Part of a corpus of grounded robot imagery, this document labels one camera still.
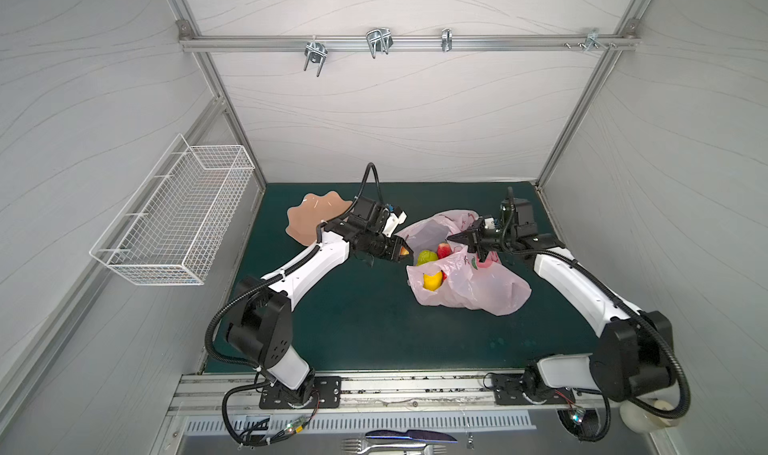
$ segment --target wavy line pattern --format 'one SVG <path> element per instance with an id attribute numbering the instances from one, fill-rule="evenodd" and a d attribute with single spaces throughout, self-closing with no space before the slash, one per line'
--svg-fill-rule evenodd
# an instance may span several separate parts
<path id="1" fill-rule="evenodd" d="M 362 160 L 388 181 L 533 179 L 595 64 L 567 52 L 354 53 L 316 78 L 291 53 L 214 58 L 275 182 L 355 181 Z"/>
<path id="2" fill-rule="evenodd" d="M 611 32 L 629 0 L 189 0 L 205 35 L 355 35 L 382 20 L 393 33 Z"/>
<path id="3" fill-rule="evenodd" d="M 688 453 L 768 444 L 766 13 L 768 0 L 654 0 L 644 44 L 545 187 L 579 259 L 672 320 L 694 390 L 672 437 Z"/>
<path id="4" fill-rule="evenodd" d="M 0 378 L 115 212 L 210 101 L 176 36 L 166 0 L 0 0 Z M 233 142 L 223 119 L 209 142 Z M 255 194 L 251 184 L 205 287 L 110 280 L 0 453 L 150 450 L 231 286 Z"/>

